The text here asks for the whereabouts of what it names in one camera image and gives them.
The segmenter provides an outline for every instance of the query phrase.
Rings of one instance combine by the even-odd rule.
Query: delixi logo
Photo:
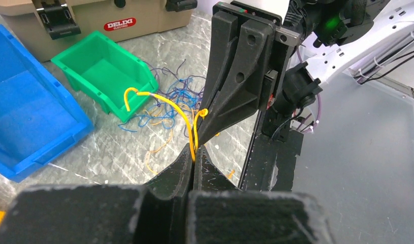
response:
[[[109,22],[104,25],[104,29],[108,32],[115,31],[117,29],[123,29],[126,27],[134,26],[137,23],[135,18],[122,19],[114,22]]]

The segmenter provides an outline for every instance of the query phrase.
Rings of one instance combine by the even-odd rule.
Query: green led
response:
[[[325,24],[326,29],[335,29],[335,27],[340,23],[340,16],[335,16],[328,20],[328,22]]]

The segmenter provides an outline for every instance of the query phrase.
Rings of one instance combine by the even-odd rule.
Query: green bin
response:
[[[131,111],[127,112],[123,100],[126,89],[155,93],[159,87],[146,63],[97,31],[51,61],[63,70],[75,91],[82,90],[105,113],[113,112],[124,123],[149,99],[130,92]]]

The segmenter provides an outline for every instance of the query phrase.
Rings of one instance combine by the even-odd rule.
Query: blue plastic tray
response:
[[[20,182],[92,130],[71,94],[0,25],[0,174]]]

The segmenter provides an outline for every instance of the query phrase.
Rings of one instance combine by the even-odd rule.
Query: black latch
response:
[[[81,33],[67,4],[60,4],[58,0],[54,0],[53,4],[46,2],[41,2],[41,4],[42,8],[36,9],[36,11],[51,39],[55,40]]]
[[[198,0],[167,0],[166,10],[168,12],[180,12],[195,9],[197,6]]]

